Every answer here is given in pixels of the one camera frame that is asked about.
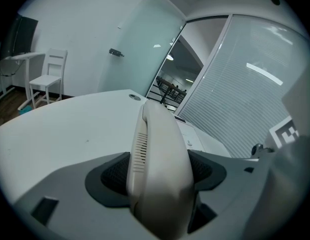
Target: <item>white desk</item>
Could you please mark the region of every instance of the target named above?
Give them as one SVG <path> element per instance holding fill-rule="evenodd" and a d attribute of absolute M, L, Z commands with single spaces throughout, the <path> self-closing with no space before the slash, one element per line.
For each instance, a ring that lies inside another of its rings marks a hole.
<path fill-rule="evenodd" d="M 146 100 L 132 90 L 90 94 L 51 103 L 0 126 L 0 186 L 8 201 L 13 204 L 59 168 L 130 152 Z M 182 132 L 196 148 L 192 132 Z"/>
<path fill-rule="evenodd" d="M 16 60 L 16 61 L 26 61 L 26 70 L 25 70 L 25 89 L 26 89 L 26 96 L 27 96 L 27 100 L 22 103 L 18 110 L 22 110 L 29 102 L 31 102 L 31 94 L 30 94 L 30 85 L 29 85 L 29 65 L 30 65 L 30 59 L 38 56 L 38 55 L 44 55 L 45 53 L 43 52 L 29 52 L 29 53 L 25 53 L 25 54 L 21 54 L 21 55 L 17 55 L 17 56 L 13 56 L 13 57 L 7 57 L 5 58 L 5 60 Z"/>

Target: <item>ceiling light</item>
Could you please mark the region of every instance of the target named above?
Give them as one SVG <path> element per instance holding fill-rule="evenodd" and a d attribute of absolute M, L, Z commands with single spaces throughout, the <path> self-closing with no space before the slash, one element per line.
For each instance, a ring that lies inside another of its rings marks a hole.
<path fill-rule="evenodd" d="M 279 86 L 281 86 L 283 84 L 283 82 L 281 80 L 279 80 L 277 77 L 273 76 L 272 74 L 268 73 L 267 71 L 265 71 L 259 67 L 256 67 L 256 66 L 249 64 L 249 63 L 246 63 L 246 67 L 248 67 L 249 69 L 254 70 L 258 73 L 261 73 L 262 75 L 269 78 L 270 80 L 273 80 Z"/>
<path fill-rule="evenodd" d="M 171 54 L 167 55 L 167 59 L 170 60 L 170 61 L 174 60 L 174 58 L 173 58 L 173 56 Z"/>

